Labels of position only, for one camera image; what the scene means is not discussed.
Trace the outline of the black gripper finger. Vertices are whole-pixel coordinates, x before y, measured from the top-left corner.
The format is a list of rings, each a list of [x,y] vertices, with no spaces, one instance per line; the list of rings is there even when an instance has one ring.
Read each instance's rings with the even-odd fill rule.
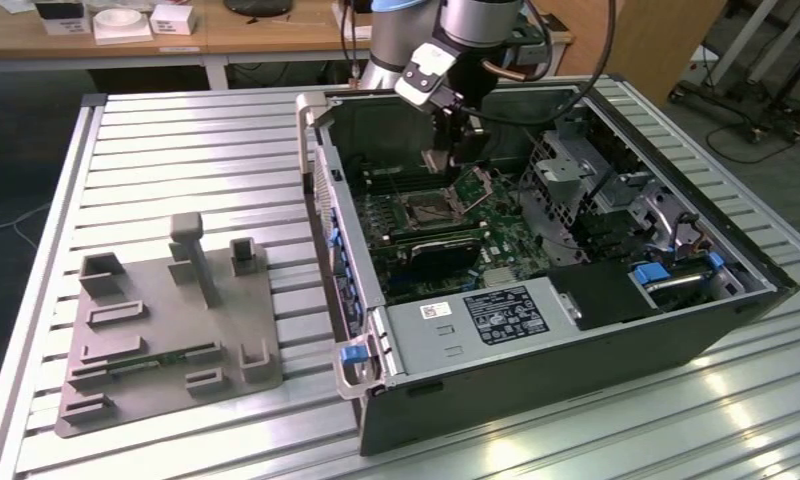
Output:
[[[442,109],[434,113],[434,138],[433,151],[438,164],[454,165],[459,130],[457,115],[451,109]]]
[[[462,129],[457,143],[457,164],[470,164],[479,160],[489,143],[489,130],[469,124]]]

